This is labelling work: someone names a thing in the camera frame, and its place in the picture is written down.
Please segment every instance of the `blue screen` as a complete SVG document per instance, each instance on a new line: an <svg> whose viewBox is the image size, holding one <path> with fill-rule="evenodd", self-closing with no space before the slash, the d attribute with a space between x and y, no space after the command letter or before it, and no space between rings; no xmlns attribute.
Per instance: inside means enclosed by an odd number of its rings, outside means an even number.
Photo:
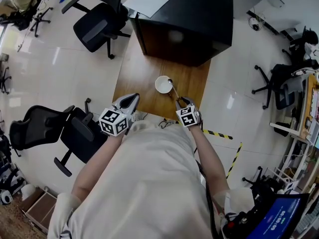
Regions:
<svg viewBox="0 0 319 239"><path fill-rule="evenodd" d="M293 218L300 199L278 198L247 239L279 239Z"/></svg>

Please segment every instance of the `black and white marker cube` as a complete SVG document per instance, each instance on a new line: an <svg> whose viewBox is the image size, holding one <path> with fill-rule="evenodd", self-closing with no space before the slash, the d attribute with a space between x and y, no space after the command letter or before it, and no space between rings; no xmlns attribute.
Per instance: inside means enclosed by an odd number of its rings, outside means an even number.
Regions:
<svg viewBox="0 0 319 239"><path fill-rule="evenodd" d="M198 111L195 106L186 107L176 113L184 127L197 124Z"/></svg>
<svg viewBox="0 0 319 239"><path fill-rule="evenodd" d="M99 117L101 130L107 134L117 136L128 128L127 115L118 111L104 109Z"/></svg>

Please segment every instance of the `forearm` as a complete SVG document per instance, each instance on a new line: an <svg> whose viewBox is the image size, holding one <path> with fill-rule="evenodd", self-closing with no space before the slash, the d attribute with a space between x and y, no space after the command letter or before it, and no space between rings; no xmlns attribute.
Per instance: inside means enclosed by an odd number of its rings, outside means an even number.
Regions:
<svg viewBox="0 0 319 239"><path fill-rule="evenodd" d="M120 147L123 136L123 134L117 137L109 136L76 177L72 194L81 201L85 200L99 180L101 174Z"/></svg>
<svg viewBox="0 0 319 239"><path fill-rule="evenodd" d="M195 139L200 163L206 175L211 195L229 189L223 164L200 127L190 127L190 132Z"/></svg>

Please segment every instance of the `black cabinet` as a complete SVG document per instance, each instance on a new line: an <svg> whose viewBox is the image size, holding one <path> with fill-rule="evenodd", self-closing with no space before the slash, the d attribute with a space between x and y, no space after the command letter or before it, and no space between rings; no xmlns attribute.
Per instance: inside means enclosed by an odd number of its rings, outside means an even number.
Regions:
<svg viewBox="0 0 319 239"><path fill-rule="evenodd" d="M145 55L199 66L231 46L233 0L169 0L131 22Z"/></svg>

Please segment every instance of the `brown carpet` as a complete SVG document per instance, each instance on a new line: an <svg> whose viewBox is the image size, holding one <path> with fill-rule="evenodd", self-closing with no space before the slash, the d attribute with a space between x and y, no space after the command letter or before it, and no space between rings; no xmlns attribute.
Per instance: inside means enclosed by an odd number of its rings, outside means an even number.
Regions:
<svg viewBox="0 0 319 239"><path fill-rule="evenodd" d="M24 220L20 196L9 205L0 205L0 239L44 239L46 236Z"/></svg>

